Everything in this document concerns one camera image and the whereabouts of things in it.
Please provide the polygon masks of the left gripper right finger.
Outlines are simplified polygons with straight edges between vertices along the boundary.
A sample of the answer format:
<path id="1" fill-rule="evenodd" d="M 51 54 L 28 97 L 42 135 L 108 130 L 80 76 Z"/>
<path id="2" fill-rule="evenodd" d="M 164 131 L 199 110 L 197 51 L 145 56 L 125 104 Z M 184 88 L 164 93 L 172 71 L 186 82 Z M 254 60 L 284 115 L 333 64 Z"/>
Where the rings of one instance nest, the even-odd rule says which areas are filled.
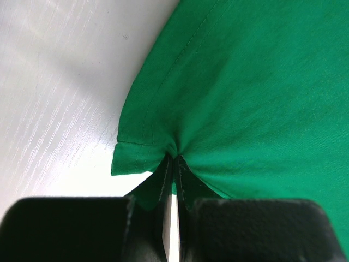
<path id="1" fill-rule="evenodd" d="M 181 261 L 332 261 L 326 213 L 306 199 L 224 199 L 174 161 Z"/>

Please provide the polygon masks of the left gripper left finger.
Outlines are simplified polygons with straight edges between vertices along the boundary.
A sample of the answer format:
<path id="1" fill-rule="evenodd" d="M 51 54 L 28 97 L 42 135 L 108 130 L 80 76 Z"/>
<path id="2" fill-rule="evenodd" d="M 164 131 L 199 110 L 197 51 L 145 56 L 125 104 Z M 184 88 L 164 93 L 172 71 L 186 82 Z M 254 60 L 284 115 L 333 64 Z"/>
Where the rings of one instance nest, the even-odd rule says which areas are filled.
<path id="1" fill-rule="evenodd" d="M 1 261 L 166 261 L 173 159 L 124 197 L 32 197 L 1 222 Z"/>

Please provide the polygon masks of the green t shirt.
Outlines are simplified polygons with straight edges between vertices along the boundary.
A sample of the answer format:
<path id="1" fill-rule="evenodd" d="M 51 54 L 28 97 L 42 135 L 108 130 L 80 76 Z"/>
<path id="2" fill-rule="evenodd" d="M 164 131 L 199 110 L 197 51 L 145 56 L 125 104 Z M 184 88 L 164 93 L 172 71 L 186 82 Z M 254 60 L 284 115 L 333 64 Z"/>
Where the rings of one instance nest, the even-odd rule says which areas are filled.
<path id="1" fill-rule="evenodd" d="M 181 155 L 232 198 L 348 217 L 348 1 L 180 1 L 123 106 L 111 174 Z"/>

